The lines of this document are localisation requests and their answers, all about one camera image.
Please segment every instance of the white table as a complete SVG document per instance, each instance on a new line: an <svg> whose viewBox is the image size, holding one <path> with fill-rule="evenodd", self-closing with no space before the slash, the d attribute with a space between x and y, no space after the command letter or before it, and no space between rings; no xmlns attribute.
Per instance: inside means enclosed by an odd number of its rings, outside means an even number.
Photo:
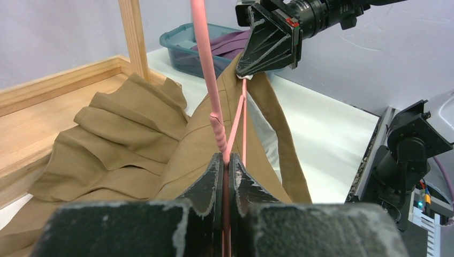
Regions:
<svg viewBox="0 0 454 257"><path fill-rule="evenodd" d="M205 81L174 70L167 49L147 54L150 69L183 86L192 114L207 93ZM343 203L378 117L280 77L271 81L281 103L314 203ZM0 210L0 229L31 198Z"/></svg>

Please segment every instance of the khaki garment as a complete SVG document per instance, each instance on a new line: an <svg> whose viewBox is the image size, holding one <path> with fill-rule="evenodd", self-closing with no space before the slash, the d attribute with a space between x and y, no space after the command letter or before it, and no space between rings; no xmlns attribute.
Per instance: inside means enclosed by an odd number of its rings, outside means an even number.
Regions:
<svg viewBox="0 0 454 257"><path fill-rule="evenodd" d="M241 81L237 57L218 78L227 135ZM280 184L250 118L247 170L283 202L311 203L289 126L265 74L248 82L248 92L276 131ZM0 231L0 256L27 256L52 212L70 201L174 199L205 171L218 152L208 115L208 97L189 119L181 88L170 79L151 85L138 75L112 94L97 93L54 143L44 174L29 193L34 197ZM241 153L240 119L233 153Z"/></svg>

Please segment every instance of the purple cloth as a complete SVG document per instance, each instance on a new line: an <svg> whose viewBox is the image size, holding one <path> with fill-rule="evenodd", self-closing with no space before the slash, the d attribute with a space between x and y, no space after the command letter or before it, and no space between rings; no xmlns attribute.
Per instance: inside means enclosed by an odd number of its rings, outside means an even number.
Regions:
<svg viewBox="0 0 454 257"><path fill-rule="evenodd" d="M250 30L237 31L211 40L211 53L215 56L233 60L246 47L250 32ZM198 51L197 46L191 49Z"/></svg>

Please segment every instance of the teal plastic bin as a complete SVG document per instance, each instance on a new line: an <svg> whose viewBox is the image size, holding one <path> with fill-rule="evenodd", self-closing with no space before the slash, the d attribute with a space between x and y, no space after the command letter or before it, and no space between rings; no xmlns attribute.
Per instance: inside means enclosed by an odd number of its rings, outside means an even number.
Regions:
<svg viewBox="0 0 454 257"><path fill-rule="evenodd" d="M236 31L239 30L208 24L210 40ZM175 70L203 78L199 52L191 50L192 47L197 45L195 41L194 25L192 23L181 25L176 29L162 34L159 38L159 42L163 47L167 48L170 63ZM219 77L231 62L232 60L230 59L213 56L216 77Z"/></svg>

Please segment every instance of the wooden board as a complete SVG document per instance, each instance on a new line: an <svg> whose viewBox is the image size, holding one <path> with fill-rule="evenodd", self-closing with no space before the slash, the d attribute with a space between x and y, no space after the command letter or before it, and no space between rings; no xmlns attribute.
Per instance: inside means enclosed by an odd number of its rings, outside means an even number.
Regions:
<svg viewBox="0 0 454 257"><path fill-rule="evenodd" d="M26 194L50 159L60 131L96 92L111 93L132 74L128 59L109 58L0 91L0 209ZM149 71L151 83L165 76Z"/></svg>

